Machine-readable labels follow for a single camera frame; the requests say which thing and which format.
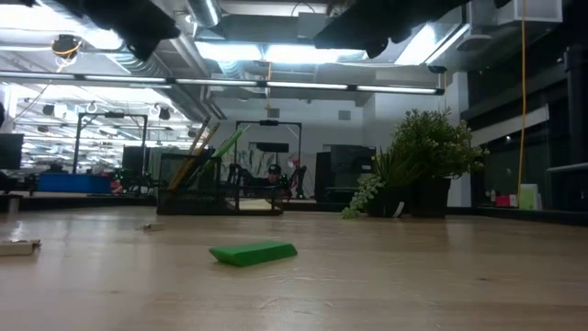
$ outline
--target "red object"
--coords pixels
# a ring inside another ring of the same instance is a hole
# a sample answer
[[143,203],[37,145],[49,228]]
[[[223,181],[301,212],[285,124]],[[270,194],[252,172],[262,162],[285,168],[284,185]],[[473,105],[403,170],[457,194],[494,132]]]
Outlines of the red object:
[[496,197],[496,207],[510,207],[511,198],[509,196],[498,196]]

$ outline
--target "wooden stick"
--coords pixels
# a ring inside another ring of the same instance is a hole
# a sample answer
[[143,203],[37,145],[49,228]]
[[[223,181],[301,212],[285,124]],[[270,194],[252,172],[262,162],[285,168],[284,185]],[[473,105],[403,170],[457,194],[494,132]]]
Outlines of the wooden stick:
[[[204,138],[204,141],[202,142],[202,144],[200,145],[200,147],[194,152],[194,155],[200,155],[202,153],[202,151],[204,150],[204,147],[209,144],[210,140],[212,139],[212,136],[214,135],[214,133],[216,133],[216,131],[219,129],[220,127],[220,123],[216,123],[212,129],[210,130],[209,134],[206,136],[206,138]],[[182,183],[182,181],[184,180],[184,177],[186,177],[186,174],[188,172],[188,170],[194,165],[195,163],[195,159],[191,158],[190,160],[188,160],[187,165],[185,167],[182,168],[181,172],[178,174],[178,179],[176,182],[174,182],[174,185],[171,186],[171,190],[175,191],[180,184]]]
[[[196,133],[196,136],[194,137],[194,140],[192,141],[192,144],[190,145],[190,149],[187,152],[188,155],[192,155],[194,153],[194,150],[196,149],[196,146],[198,145],[198,141],[202,137],[202,134],[204,133],[204,130],[206,130],[206,127],[209,126],[209,123],[210,123],[210,118],[206,118],[202,122],[202,125],[200,126],[200,129]],[[177,187],[177,185],[179,184],[179,180],[180,180],[179,174],[186,172],[188,166],[189,166],[189,160],[186,159],[186,160],[184,160],[184,162],[180,166],[177,173],[175,173],[175,176],[172,178],[172,181],[170,182],[170,186],[169,186],[170,188]]]

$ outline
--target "yellow cable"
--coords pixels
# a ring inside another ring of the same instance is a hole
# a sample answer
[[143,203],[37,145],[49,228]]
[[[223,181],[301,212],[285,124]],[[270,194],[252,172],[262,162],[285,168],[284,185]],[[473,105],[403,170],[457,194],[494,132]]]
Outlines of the yellow cable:
[[[272,79],[272,63],[269,63],[269,65],[267,66],[267,81],[269,82]],[[267,94],[266,94],[266,109],[270,110],[272,107],[269,105],[269,94],[271,92],[271,89],[269,87],[266,87],[267,89]]]
[[521,205],[521,186],[523,182],[523,156],[525,153],[525,125],[526,125],[526,0],[523,0],[523,17],[521,20],[523,43],[523,128],[521,129],[521,149],[518,156],[518,187],[516,192],[516,206]]
[[444,109],[443,110],[447,110],[447,72],[443,73],[443,80],[445,81],[443,83],[443,97],[444,97]]
[[80,49],[80,47],[82,47],[82,43],[78,43],[77,46],[73,47],[72,49],[70,49],[69,51],[53,51],[53,54],[56,55],[66,55],[66,54],[70,54],[73,53],[74,51],[77,51]]

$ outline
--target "table surface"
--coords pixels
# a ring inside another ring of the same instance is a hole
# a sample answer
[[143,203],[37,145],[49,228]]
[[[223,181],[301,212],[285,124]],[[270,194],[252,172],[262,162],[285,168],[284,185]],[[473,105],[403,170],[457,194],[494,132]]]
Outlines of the table surface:
[[[135,230],[164,222],[165,230]],[[157,217],[127,207],[21,212],[0,240],[3,330],[451,330],[588,328],[588,229],[335,213]],[[221,265],[215,245],[293,243],[299,255]]]

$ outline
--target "hanging cord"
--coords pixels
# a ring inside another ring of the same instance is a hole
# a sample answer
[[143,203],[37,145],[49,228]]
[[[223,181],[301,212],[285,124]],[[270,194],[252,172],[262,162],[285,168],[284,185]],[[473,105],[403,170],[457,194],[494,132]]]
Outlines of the hanging cord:
[[523,0],[523,17],[521,20],[523,43],[523,128],[521,129],[521,148],[518,155],[518,187],[516,192],[516,206],[521,205],[521,186],[523,182],[523,156],[525,154],[525,126],[526,126],[526,0]]
[[[68,63],[68,61],[72,57],[72,54],[74,54],[74,52],[77,51],[81,45],[82,45],[82,43],[80,42],[77,46],[70,49],[69,51],[62,52],[63,55],[67,54],[67,59],[65,59],[65,61],[59,66],[59,68],[57,68],[56,73],[60,73],[63,70],[63,68],[72,64],[72,63]],[[12,123],[16,122],[17,120],[19,120],[23,116],[25,116],[33,107],[35,107],[35,105],[37,105],[40,98],[43,96],[43,94],[47,91],[47,89],[49,88],[49,86],[51,86],[52,83],[53,83],[53,80],[50,80],[49,83],[47,83],[47,85],[45,87],[43,87],[43,89],[39,92],[39,94],[30,102],[30,104],[26,108],[24,108],[19,114],[17,114],[8,123],[12,124]]]
[[445,99],[443,110],[447,110],[447,72],[443,73],[443,81],[443,98]]

